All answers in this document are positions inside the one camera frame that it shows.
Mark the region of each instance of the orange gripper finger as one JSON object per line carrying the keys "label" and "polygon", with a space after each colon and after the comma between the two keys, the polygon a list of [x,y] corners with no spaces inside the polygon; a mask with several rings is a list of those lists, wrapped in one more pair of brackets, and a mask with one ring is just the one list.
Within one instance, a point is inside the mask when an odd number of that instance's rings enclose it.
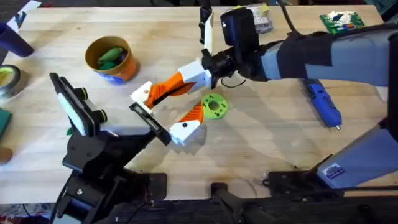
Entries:
{"label": "orange gripper finger", "polygon": [[195,83],[184,83],[181,73],[177,72],[166,82],[152,85],[148,99],[145,101],[145,105],[151,109],[155,106],[155,100],[159,99],[167,92],[173,91],[170,96],[179,96],[188,92],[194,84]]}
{"label": "orange gripper finger", "polygon": [[181,120],[180,122],[184,121],[194,121],[198,120],[200,124],[203,122],[203,105],[201,101],[197,103]]}

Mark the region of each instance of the circuit board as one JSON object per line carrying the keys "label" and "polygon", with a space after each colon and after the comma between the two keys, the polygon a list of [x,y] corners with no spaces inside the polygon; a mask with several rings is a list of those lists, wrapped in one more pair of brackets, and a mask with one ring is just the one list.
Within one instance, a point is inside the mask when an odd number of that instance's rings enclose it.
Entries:
{"label": "circuit board", "polygon": [[320,19],[331,34],[365,27],[361,17],[355,11],[336,12],[335,16],[320,15]]}

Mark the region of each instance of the green tape roll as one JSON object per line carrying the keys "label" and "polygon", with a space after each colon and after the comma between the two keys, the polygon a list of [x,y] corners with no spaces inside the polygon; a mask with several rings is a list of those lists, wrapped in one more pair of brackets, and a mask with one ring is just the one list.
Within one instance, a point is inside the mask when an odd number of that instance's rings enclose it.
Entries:
{"label": "green tape roll", "polygon": [[210,93],[201,99],[203,115],[208,119],[221,119],[228,111],[228,102],[217,93]]}
{"label": "green tape roll", "polygon": [[11,98],[24,89],[27,76],[13,65],[0,66],[0,98]]}

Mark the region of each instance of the orange cup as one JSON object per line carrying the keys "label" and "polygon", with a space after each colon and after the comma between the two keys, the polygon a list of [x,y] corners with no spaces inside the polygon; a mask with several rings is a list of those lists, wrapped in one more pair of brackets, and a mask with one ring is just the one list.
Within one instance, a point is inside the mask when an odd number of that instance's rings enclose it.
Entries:
{"label": "orange cup", "polygon": [[[114,68],[98,70],[98,59],[113,47],[122,47],[126,50],[126,58]],[[116,85],[129,81],[137,70],[137,62],[134,60],[129,44],[123,38],[115,36],[101,37],[94,41],[86,50],[86,63],[96,73]]]}

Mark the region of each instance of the green 3d printed gear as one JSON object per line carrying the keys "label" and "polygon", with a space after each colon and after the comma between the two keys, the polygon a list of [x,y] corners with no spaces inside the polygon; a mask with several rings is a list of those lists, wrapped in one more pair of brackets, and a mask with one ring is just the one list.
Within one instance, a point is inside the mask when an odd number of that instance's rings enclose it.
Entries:
{"label": "green 3d printed gear", "polygon": [[228,110],[228,103],[220,94],[207,94],[201,99],[201,103],[203,115],[208,119],[221,119]]}

